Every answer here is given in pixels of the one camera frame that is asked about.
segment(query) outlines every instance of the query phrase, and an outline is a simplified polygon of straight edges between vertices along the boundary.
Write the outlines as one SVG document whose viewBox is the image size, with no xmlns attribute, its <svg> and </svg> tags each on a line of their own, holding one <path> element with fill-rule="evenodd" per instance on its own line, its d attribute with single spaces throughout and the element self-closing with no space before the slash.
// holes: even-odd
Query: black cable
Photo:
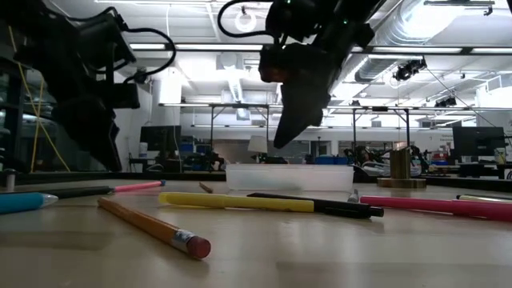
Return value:
<svg viewBox="0 0 512 288">
<path fill-rule="evenodd" d="M 46 8 L 46 10 L 48 11 L 49 14 L 52 14 L 54 16 L 59 16 L 59 17 L 64 17 L 65 19 L 69 20 L 69 21 L 73 21 L 73 22 L 88 22 L 90 20 L 94 20 L 104 14 L 108 14 L 109 12 L 114 12 L 114 16 L 117 17 L 118 16 L 118 11 L 115 9 L 115 7 L 113 6 L 110 6 L 110 7 L 107 7 L 104 11 L 100 12 L 100 14 L 97 14 L 95 16 L 92 16 L 92 17 L 88 17 L 88 18 L 75 18 L 75 17 L 69 17 L 69 16 L 66 16 L 66 15 L 63 15 L 63 14 L 60 14 L 60 13 L 57 13 L 49 8 Z"/>
<path fill-rule="evenodd" d="M 132 76 L 129 76 L 128 78 L 125 79 L 125 81 L 123 81 L 123 83 L 128 83 L 129 81 L 131 81 L 137 77 L 145 77 L 145 76 L 150 76 L 150 75 L 162 72 L 162 71 L 164 71 L 165 68 L 169 67 L 170 64 L 172 64 L 174 59 L 176 58 L 176 46 L 174 45 L 174 42 L 170 39 L 169 36 L 167 36 L 167 34 L 161 32 L 160 30 L 156 30 L 153 28 L 137 28 L 137 29 L 127 29 L 127 30 L 125 30 L 125 32 L 129 32 L 129 33 L 149 32 L 149 33 L 158 34 L 158 35 L 164 37 L 164 39 L 168 41 L 168 43 L 170 44 L 170 48 L 173 51 L 173 54 L 172 54 L 172 56 L 170 56 L 169 61 L 167 61 L 164 65 L 160 66 L 160 68 L 157 68 L 152 71 L 144 72 L 141 74 L 134 74 Z"/>
<path fill-rule="evenodd" d="M 231 32 L 229 32 L 228 30 L 226 30 L 224 28 L 224 26 L 222 25 L 222 21 L 221 21 L 222 20 L 222 15 L 224 14 L 224 12 L 226 12 L 226 10 L 230 6 L 233 6 L 235 4 L 244 3 L 244 2 L 273 2 L 273 1 L 274 0 L 232 0 L 232 1 L 229 1 L 218 12 L 217 26 L 218 26 L 218 28 L 220 29 L 221 32 L 223 32 L 226 36 L 230 36 L 232 38 L 245 38 L 245 37 L 267 35 L 267 36 L 271 36 L 274 39 L 274 44 L 275 45 L 279 45 L 279 37 L 276 36 L 276 35 L 273 35 L 271 32 L 261 30 L 261 31 L 253 31 L 253 32 L 238 33 L 238 34 L 231 33 Z"/>
<path fill-rule="evenodd" d="M 462 99 L 460 99 L 457 95 L 455 95 L 455 93 L 453 93 L 448 87 L 446 87 L 446 85 L 441 81 L 439 80 L 439 78 L 434 74 L 432 73 L 432 71 L 430 71 L 430 69 L 428 69 L 427 67 L 425 68 L 427 71 L 429 71 L 432 76 L 434 76 L 434 78 L 443 86 L 446 88 L 446 90 L 448 90 L 452 96 L 454 96 L 456 99 L 458 99 L 460 102 L 462 102 L 462 104 L 464 104 L 468 109 L 472 110 L 476 115 L 478 115 L 480 118 L 482 118 L 483 120 L 485 120 L 487 123 L 489 123 L 489 125 L 491 125 L 492 127 L 494 128 L 497 128 L 495 124 L 491 123 L 489 120 L 487 120 L 485 117 L 483 117 L 479 112 L 477 112 L 475 109 L 473 109 L 473 107 L 467 105 Z M 510 147 L 512 147 L 512 142 L 510 142 L 510 138 L 506 138 L 506 140 L 508 141 Z"/>
</svg>

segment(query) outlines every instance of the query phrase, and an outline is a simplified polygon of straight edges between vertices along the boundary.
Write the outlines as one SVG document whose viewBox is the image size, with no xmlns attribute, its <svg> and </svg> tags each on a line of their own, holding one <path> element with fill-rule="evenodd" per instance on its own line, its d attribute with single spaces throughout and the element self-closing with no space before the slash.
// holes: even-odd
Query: wooden table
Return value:
<svg viewBox="0 0 512 288">
<path fill-rule="evenodd" d="M 24 187 L 122 185 L 96 181 Z M 208 182 L 228 193 L 223 182 Z M 360 194 L 452 199 L 482 193 L 355 185 Z M 387 209 L 384 218 L 161 206 L 160 191 L 203 193 L 168 182 L 112 198 L 212 242 L 193 260 L 96 207 L 97 197 L 0 216 L 0 287 L 510 287 L 512 224 Z M 233 192 L 230 194 L 247 194 Z M 345 200 L 344 192 L 288 194 Z"/>
</svg>

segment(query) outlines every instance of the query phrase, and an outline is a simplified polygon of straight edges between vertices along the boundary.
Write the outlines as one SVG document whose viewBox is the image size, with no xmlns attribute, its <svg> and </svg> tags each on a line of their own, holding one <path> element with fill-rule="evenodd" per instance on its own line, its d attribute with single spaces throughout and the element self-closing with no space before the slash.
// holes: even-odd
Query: pink marker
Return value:
<svg viewBox="0 0 512 288">
<path fill-rule="evenodd" d="M 379 196 L 362 196 L 360 202 L 372 206 L 452 213 L 458 216 L 480 217 L 489 220 L 512 222 L 512 204 L 510 203 Z"/>
<path fill-rule="evenodd" d="M 146 189 L 146 188 L 153 188 L 153 187 L 159 187 L 159 186 L 165 186 L 166 180 L 160 180 L 156 182 L 148 182 L 148 183 L 140 183 L 140 184 L 131 184 L 131 185 L 123 185 L 123 186 L 116 186 L 114 188 L 114 192 L 127 192 L 132 190 L 140 190 L 140 189 Z"/>
</svg>

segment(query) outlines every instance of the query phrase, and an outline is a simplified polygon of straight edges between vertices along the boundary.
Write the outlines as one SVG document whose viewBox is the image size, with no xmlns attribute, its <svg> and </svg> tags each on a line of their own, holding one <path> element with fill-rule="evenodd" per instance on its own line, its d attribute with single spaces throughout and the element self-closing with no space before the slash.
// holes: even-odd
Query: yellow marker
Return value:
<svg viewBox="0 0 512 288">
<path fill-rule="evenodd" d="M 477 201 L 477 202 L 512 203 L 512 200 L 509 200 L 509 199 L 482 197 L 482 196 L 469 196 L 469 195 L 461 195 L 458 198 L 458 200 Z"/>
<path fill-rule="evenodd" d="M 313 201 L 272 198 L 239 197 L 216 194 L 163 192 L 158 196 L 160 203 L 203 206 L 211 208 L 247 208 L 261 210 L 314 212 Z"/>
</svg>

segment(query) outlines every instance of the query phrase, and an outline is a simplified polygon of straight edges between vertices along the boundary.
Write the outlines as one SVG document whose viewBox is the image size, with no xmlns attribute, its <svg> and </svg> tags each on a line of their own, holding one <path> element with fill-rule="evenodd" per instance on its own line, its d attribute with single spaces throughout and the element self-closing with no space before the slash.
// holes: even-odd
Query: pencil eraser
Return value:
<svg viewBox="0 0 512 288">
<path fill-rule="evenodd" d="M 210 241 L 199 236 L 193 236 L 187 243 L 186 249 L 190 256 L 203 259 L 211 251 Z"/>
</svg>

